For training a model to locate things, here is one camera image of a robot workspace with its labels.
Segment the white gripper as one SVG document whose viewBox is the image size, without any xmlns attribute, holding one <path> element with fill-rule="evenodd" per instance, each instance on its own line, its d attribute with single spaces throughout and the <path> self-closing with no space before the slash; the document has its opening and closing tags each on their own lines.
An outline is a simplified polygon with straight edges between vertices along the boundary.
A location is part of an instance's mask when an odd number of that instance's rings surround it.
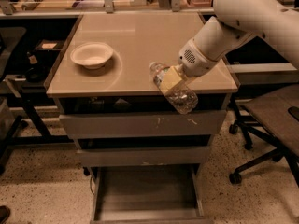
<svg viewBox="0 0 299 224">
<path fill-rule="evenodd" d="M 168 95 L 171 90 L 184 84 L 185 75 L 201 77 L 210 72 L 223 56 L 223 52 L 224 47 L 209 38 L 190 39 L 178 53 L 181 65 L 169 66 L 160 72 L 159 89 L 162 94 Z"/>
</svg>

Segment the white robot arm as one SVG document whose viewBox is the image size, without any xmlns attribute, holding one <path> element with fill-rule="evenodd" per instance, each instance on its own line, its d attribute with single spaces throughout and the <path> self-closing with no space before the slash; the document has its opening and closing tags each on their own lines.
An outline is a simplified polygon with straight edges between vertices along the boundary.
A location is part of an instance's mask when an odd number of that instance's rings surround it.
<svg viewBox="0 0 299 224">
<path fill-rule="evenodd" d="M 213 0 L 213 8 L 215 15 L 179 51 L 178 65 L 155 78 L 164 95 L 256 36 L 299 68 L 299 11 L 277 0 Z"/>
</svg>

